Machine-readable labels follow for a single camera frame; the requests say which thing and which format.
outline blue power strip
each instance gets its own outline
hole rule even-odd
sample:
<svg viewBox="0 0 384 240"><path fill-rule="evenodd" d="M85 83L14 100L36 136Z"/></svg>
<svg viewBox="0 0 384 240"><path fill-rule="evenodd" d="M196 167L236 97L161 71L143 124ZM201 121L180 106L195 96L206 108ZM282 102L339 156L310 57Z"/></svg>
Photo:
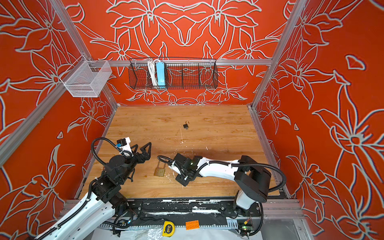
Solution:
<svg viewBox="0 0 384 240"><path fill-rule="evenodd" d="M156 63L156 72L157 72L157 84L160 86L160 88L165 88L166 79L164 76L164 63L161 63L161 62Z"/></svg>

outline floral wall pattern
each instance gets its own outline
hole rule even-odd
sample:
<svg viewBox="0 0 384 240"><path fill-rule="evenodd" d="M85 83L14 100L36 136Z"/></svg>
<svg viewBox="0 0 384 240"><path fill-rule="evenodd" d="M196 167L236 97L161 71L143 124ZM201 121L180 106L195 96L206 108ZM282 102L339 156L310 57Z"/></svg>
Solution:
<svg viewBox="0 0 384 240"><path fill-rule="evenodd" d="M272 57L295 1L108 0L97 8L85 0L63 3L95 60L265 59ZM217 89L187 91L133 90L126 67L113 71L108 86L121 105L248 104L266 66L222 67Z"/></svg>
<svg viewBox="0 0 384 240"><path fill-rule="evenodd" d="M0 238L25 239L50 227L73 199L113 109L66 92L0 171Z"/></svg>
<svg viewBox="0 0 384 240"><path fill-rule="evenodd" d="M0 144L79 58L48 0L0 2ZM36 236L73 199L90 144L113 113L107 98L66 92L0 168L0 238Z"/></svg>
<svg viewBox="0 0 384 240"><path fill-rule="evenodd" d="M382 22L382 1L309 0L257 105L315 239L384 235Z"/></svg>
<svg viewBox="0 0 384 240"><path fill-rule="evenodd" d="M48 0L1 1L0 45L1 145L80 54Z"/></svg>

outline padlock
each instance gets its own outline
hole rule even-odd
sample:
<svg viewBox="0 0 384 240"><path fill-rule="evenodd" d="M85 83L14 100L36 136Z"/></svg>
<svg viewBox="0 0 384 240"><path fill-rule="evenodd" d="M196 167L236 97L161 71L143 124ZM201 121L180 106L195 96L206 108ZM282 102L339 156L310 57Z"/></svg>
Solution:
<svg viewBox="0 0 384 240"><path fill-rule="evenodd" d="M186 121L185 124L183 125L183 127L184 127L185 129L188 129L188 124L187 124L187 123L189 123L189 122Z"/></svg>
<svg viewBox="0 0 384 240"><path fill-rule="evenodd" d="M157 167L155 168L155 176L158 176L158 177L164 177L164 174L166 172L166 163L164 163L164 167L161 168L159 167L160 165L160 161L157 163Z"/></svg>

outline tape measure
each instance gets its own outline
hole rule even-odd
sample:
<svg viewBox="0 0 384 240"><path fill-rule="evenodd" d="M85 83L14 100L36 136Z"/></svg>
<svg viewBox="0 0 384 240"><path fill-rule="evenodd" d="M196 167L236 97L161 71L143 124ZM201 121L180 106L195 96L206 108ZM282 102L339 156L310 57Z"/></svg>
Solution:
<svg viewBox="0 0 384 240"><path fill-rule="evenodd" d="M163 227L163 236L170 237L175 232L175 224L173 222L165 221Z"/></svg>

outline wooden table surface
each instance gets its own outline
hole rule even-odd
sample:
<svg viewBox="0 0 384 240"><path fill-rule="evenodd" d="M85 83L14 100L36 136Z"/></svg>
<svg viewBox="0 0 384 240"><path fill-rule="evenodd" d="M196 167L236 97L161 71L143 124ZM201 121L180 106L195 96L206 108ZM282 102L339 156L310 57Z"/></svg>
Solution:
<svg viewBox="0 0 384 240"><path fill-rule="evenodd" d="M188 130L183 128L186 121ZM257 162L268 163L245 105L119 107L106 137L115 143L129 137L131 146L138 144L139 148L152 142L151 159L136 166L133 182L127 180L121 186L120 192L127 198L234 196L240 189L235 182L217 177L197 177L184 187L175 180L177 173L168 167L164 177L154 176L158 155L173 159L181 153L190 158L197 155L225 161L248 155ZM98 156L108 162L117 154L114 147L104 142ZM102 169L95 161L81 197ZM272 177L270 187L274 186Z"/></svg>

